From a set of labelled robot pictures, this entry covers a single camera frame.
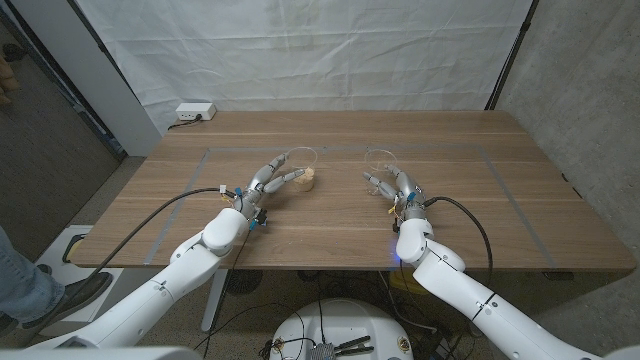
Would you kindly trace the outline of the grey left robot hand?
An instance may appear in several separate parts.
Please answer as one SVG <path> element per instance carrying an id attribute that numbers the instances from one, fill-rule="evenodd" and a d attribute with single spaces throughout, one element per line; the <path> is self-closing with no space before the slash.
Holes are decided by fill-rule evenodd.
<path id="1" fill-rule="evenodd" d="M 234 200 L 233 208 L 248 221 L 258 216 L 261 211 L 258 204 L 265 194 L 275 193 L 285 183 L 291 182 L 305 173 L 304 169 L 296 169 L 284 175 L 277 175 L 276 172 L 286 163 L 287 159 L 288 154 L 282 153 L 262 166 L 249 181 L 242 194 Z"/>

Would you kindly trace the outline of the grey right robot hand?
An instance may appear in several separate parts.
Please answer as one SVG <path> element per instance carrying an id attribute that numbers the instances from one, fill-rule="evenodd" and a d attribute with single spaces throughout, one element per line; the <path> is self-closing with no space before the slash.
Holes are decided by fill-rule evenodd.
<path id="1" fill-rule="evenodd" d="M 384 170 L 394 178 L 396 186 L 368 172 L 363 173 L 363 178 L 372 184 L 380 195 L 393 203 L 392 212 L 395 212 L 401 221 L 424 219 L 426 197 L 418 183 L 395 165 L 387 164 Z"/>

